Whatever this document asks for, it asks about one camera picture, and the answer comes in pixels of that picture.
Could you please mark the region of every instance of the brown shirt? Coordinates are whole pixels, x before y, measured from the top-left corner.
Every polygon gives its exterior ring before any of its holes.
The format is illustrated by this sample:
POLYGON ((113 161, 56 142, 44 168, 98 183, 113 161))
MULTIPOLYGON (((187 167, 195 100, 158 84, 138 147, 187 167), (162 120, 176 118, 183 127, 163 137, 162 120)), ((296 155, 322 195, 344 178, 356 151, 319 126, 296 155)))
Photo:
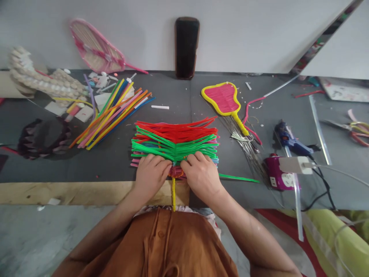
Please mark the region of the brown shirt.
POLYGON ((125 236, 94 259, 80 277, 238 276, 207 220, 158 209, 135 217, 125 236))

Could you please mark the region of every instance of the hand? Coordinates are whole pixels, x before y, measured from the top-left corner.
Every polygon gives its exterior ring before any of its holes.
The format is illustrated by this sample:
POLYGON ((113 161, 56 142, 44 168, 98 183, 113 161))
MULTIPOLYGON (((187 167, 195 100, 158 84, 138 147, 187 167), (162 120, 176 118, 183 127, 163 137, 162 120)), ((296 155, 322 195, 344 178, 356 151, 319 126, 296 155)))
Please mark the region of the hand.
POLYGON ((187 161, 181 162, 181 167, 192 191, 208 206, 226 193, 216 165, 209 156, 197 151, 195 155, 188 155, 187 161))
POLYGON ((145 205, 164 184, 172 166, 170 160, 165 160, 161 156, 148 154, 142 157, 138 163, 136 173, 136 183, 132 192, 136 195, 137 200, 145 205))

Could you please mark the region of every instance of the concrete floor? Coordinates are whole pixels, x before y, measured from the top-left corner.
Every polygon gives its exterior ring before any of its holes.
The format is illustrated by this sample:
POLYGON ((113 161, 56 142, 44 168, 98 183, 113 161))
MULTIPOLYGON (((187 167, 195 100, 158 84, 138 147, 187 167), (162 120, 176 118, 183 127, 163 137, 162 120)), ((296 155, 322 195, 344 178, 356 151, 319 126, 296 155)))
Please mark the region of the concrete floor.
MULTIPOLYGON (((0 206, 0 276, 50 276, 63 258, 114 207, 0 206)), ((282 245, 300 271, 315 277, 302 249, 264 217, 251 211, 282 245)), ((227 226, 222 243, 237 265, 239 276, 249 276, 249 262, 238 248, 227 226)))

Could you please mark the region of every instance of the handheld fan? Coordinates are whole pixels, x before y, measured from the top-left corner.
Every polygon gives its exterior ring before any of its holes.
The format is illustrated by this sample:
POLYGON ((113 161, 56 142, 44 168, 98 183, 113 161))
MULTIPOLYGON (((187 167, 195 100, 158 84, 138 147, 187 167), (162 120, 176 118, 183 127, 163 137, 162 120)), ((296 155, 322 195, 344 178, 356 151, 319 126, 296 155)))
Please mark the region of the handheld fan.
POLYGON ((94 26, 83 19, 74 19, 69 25, 82 59, 95 72, 112 73, 123 71, 126 66, 148 74, 125 61, 116 49, 94 26))
POLYGON ((249 135, 249 132, 246 130, 237 114, 241 105, 237 100, 237 88, 234 84, 225 82, 208 86, 201 90, 201 95, 206 101, 213 105, 218 114, 222 116, 231 116, 244 136, 249 135))

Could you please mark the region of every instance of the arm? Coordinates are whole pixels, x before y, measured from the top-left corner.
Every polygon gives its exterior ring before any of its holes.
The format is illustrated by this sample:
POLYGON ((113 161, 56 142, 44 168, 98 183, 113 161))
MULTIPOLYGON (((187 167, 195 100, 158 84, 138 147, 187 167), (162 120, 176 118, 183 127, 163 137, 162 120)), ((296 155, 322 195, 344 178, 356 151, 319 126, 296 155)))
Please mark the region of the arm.
POLYGON ((159 191, 170 167, 171 161, 160 156, 149 154, 141 158, 134 187, 69 253, 53 277, 78 276, 88 263, 109 247, 133 216, 159 191))
POLYGON ((228 226, 250 261, 252 276, 301 276, 268 230, 228 194, 208 156, 196 152, 182 161, 181 167, 192 191, 228 226))

